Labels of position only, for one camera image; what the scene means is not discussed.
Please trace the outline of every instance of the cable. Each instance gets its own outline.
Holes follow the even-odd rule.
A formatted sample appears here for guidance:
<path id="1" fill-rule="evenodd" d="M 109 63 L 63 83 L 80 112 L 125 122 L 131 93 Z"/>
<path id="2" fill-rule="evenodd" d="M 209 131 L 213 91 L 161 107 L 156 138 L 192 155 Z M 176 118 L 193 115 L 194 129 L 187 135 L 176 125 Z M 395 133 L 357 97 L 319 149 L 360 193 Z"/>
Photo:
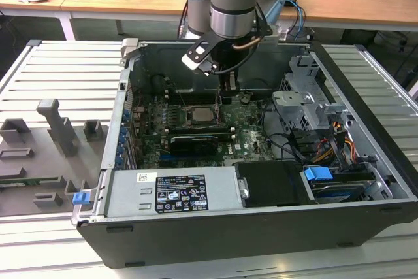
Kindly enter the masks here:
<path id="1" fill-rule="evenodd" d="M 251 58 L 252 55 L 254 55 L 255 51 L 257 49 L 257 45 L 253 47 L 253 49 L 251 49 L 248 53 L 248 55 L 241 60 L 240 62 L 238 62 L 236 65 L 232 66 L 231 68 L 222 70 L 222 71 L 213 71 L 212 74 L 225 74 L 225 73 L 229 73 L 231 71 L 234 71 L 235 69 L 241 67 L 243 64 L 245 64 L 245 62 L 248 61 L 249 58 Z"/>
<path id="2" fill-rule="evenodd" d="M 259 13 L 261 15 L 261 19 L 263 20 L 264 25 L 267 25 L 268 22 L 267 22 L 266 16 L 264 15 L 263 10 L 260 7 L 260 4 L 259 3 L 255 3 L 255 5 L 256 5 L 257 10 L 259 11 Z M 234 44 L 233 45 L 233 48 L 235 50 L 245 50 L 247 48 L 250 48 L 250 47 L 258 44 L 265 36 L 266 36 L 265 32 L 262 32 L 259 37 L 256 37 L 256 38 L 252 39 L 247 44 L 243 44 L 243 45 L 240 45 L 240 46 Z"/>
<path id="3" fill-rule="evenodd" d="M 16 26 L 14 26 L 14 24 L 12 23 L 12 19 L 10 19 L 8 16 L 6 16 L 4 13 L 2 13 L 1 12 L 1 10 L 0 10 L 0 13 L 1 13 L 1 15 L 2 16 L 4 16 L 7 20 L 8 20 L 8 22 L 9 22 L 9 24 L 14 28 L 14 30 L 17 32 L 17 34 L 25 41 L 25 42 L 27 42 L 27 39 L 26 39 L 26 37 L 24 37 L 20 32 L 19 32 L 19 30 L 18 30 L 18 28 L 16 27 Z"/>
<path id="4" fill-rule="evenodd" d="M 180 38 L 181 34 L 181 28 L 182 28 L 182 24 L 183 24 L 183 20 L 184 17 L 187 16 L 187 9 L 189 6 L 189 1 L 186 0 L 184 7 L 183 7 L 183 11 L 182 11 L 182 15 L 180 16 L 180 21 L 178 22 L 178 27 L 177 27 L 177 38 Z"/>
<path id="5" fill-rule="evenodd" d="M 394 73 L 393 77 L 396 78 L 397 75 L 399 74 L 399 72 L 402 70 L 405 62 L 407 62 L 407 60 L 412 56 L 413 52 L 415 51 L 415 49 L 418 48 L 418 43 L 412 48 L 411 52 L 404 58 L 404 60 L 402 61 L 402 63 L 400 64 L 399 68 L 396 70 L 396 72 Z"/>
<path id="6" fill-rule="evenodd" d="M 305 15 L 305 17 L 306 17 L 306 12 L 305 12 L 305 10 L 301 6 L 299 6 L 298 4 L 296 4 L 295 2 L 293 2 L 292 0 L 287 0 L 287 1 L 290 2 L 296 8 L 296 10 L 298 12 L 299 29 L 298 29 L 298 33 L 295 35 L 295 40 L 296 40 L 297 37 L 298 37 L 298 35 L 300 34 L 300 32 L 303 29 L 303 25 L 305 24 L 305 19 L 303 18 L 303 16 Z M 292 28 L 289 30 L 289 32 L 287 32 L 288 34 L 290 32 L 292 32 L 292 30 L 295 28 L 296 23 L 294 25 L 292 25 Z"/>
<path id="7" fill-rule="evenodd" d="M 240 45 L 240 46 L 233 44 L 233 48 L 235 50 L 245 50 L 247 48 L 251 48 L 255 44 L 258 44 L 259 41 L 261 41 L 261 37 L 257 37 L 255 39 L 253 39 L 252 41 L 248 42 L 247 44 L 243 44 L 243 45 Z"/>

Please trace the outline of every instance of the table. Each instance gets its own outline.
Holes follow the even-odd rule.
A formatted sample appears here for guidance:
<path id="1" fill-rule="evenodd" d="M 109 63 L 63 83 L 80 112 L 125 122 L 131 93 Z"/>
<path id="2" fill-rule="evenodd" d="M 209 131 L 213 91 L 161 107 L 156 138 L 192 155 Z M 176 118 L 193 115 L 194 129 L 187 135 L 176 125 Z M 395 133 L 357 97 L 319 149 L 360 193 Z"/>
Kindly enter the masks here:
<path id="1" fill-rule="evenodd" d="M 305 9 L 305 26 L 391 31 L 418 31 L 418 0 L 298 0 Z M 0 10 L 10 16 L 58 18 L 65 38 L 75 40 L 71 19 L 178 21 L 185 0 L 49 0 L 25 5 L 0 0 Z M 284 8 L 281 19 L 296 18 L 294 8 Z"/>
<path id="2" fill-rule="evenodd" d="M 298 0 L 306 26 L 418 31 L 418 0 Z M 285 8 L 281 18 L 292 16 Z"/>
<path id="3" fill-rule="evenodd" d="M 105 103 L 114 98 L 115 87 L 106 87 L 106 82 L 118 82 L 117 78 L 102 78 L 96 74 L 118 74 L 121 67 L 116 60 L 121 42 L 65 42 L 43 41 L 38 47 L 26 47 L 15 64 L 10 68 L 5 78 L 0 82 L 0 99 L 7 101 L 25 102 L 26 118 L 30 117 L 33 107 L 28 100 L 38 101 L 43 97 L 59 98 L 67 109 L 79 109 L 72 113 L 72 124 L 82 125 L 82 120 L 104 114 L 101 118 L 108 123 L 107 113 L 113 107 L 112 103 Z M 325 49 L 333 55 L 339 65 L 355 64 L 354 61 L 338 61 L 341 53 L 351 55 L 356 50 L 352 46 L 326 45 Z M 369 82 L 379 84 L 375 92 L 382 92 L 385 85 L 392 84 L 381 66 L 371 59 L 373 67 L 378 68 L 383 76 L 381 79 Z M 358 76 L 369 76 L 373 71 L 371 65 L 351 69 L 350 75 L 359 84 Z M 93 90 L 82 90 L 61 84 L 55 90 L 37 86 L 26 96 L 14 95 L 16 78 L 26 76 L 31 79 L 31 73 L 53 73 L 56 82 L 64 82 L 62 74 L 72 75 L 72 80 L 80 83 L 88 82 L 95 87 Z M 367 96 L 368 90 L 357 86 Z M 379 100 L 383 104 L 393 103 L 390 94 L 401 92 L 393 89 L 386 97 L 368 97 L 368 105 L 374 107 Z M 13 117 L 12 110 L 4 110 L 3 117 Z M 30 121 L 31 127 L 43 123 L 36 119 Z M 103 265 L 100 257 L 81 237 L 70 221 L 71 213 L 49 214 L 40 216 L 2 217 L 0 218 L 0 273 L 2 279 L 56 279 L 56 278 L 106 278 L 106 279 L 155 279 L 155 278 L 298 278 L 298 279 L 339 279 L 339 278 L 416 278 L 418 274 L 418 220 L 412 223 L 394 225 L 371 238 L 362 246 L 354 248 L 340 248 L 310 252 L 295 252 L 265 256 L 253 256 L 239 259 L 224 259 L 152 267 L 135 267 L 126 269 L 109 269 Z"/>

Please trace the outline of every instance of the desk leg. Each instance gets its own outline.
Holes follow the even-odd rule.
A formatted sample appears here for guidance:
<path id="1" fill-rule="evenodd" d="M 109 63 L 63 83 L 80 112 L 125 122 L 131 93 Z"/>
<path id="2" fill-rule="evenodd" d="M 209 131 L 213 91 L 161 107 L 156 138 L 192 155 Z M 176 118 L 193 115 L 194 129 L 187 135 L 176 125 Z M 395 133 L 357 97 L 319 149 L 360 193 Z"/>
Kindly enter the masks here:
<path id="1" fill-rule="evenodd" d="M 410 94 L 412 99 L 418 98 L 418 81 L 416 81 L 416 83 L 412 86 L 408 93 Z"/>
<path id="2" fill-rule="evenodd" d="M 67 41 L 77 41 L 77 35 L 74 33 L 71 25 L 71 15 L 69 12 L 60 12 L 56 14 L 61 27 L 63 28 L 64 36 Z"/>
<path id="3" fill-rule="evenodd" d="M 116 31 L 118 32 L 118 35 L 123 35 L 125 34 L 123 32 L 123 26 L 122 26 L 122 21 L 121 20 L 115 20 L 116 22 Z"/>

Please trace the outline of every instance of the black plastic cover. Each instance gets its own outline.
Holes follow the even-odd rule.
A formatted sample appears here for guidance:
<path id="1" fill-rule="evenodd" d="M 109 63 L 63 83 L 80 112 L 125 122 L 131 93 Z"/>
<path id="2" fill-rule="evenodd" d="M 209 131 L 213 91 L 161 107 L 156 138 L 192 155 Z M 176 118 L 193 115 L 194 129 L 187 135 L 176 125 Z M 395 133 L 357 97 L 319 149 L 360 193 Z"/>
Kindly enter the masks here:
<path id="1" fill-rule="evenodd" d="M 249 199 L 245 207 L 309 204 L 308 194 L 295 161 L 254 161 L 235 164 L 239 178 L 245 178 Z"/>

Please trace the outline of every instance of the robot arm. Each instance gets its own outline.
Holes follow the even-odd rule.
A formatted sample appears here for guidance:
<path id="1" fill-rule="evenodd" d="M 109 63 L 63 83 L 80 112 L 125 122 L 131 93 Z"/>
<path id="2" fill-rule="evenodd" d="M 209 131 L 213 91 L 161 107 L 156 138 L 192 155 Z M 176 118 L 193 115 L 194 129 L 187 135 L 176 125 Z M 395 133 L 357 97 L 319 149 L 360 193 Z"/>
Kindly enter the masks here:
<path id="1" fill-rule="evenodd" d="M 199 68 L 206 75 L 237 72 L 258 42 L 272 33 L 257 0 L 206 0 L 210 29 L 202 16 L 205 10 L 196 3 L 189 0 L 189 30 L 201 37 L 182 58 L 191 70 Z"/>

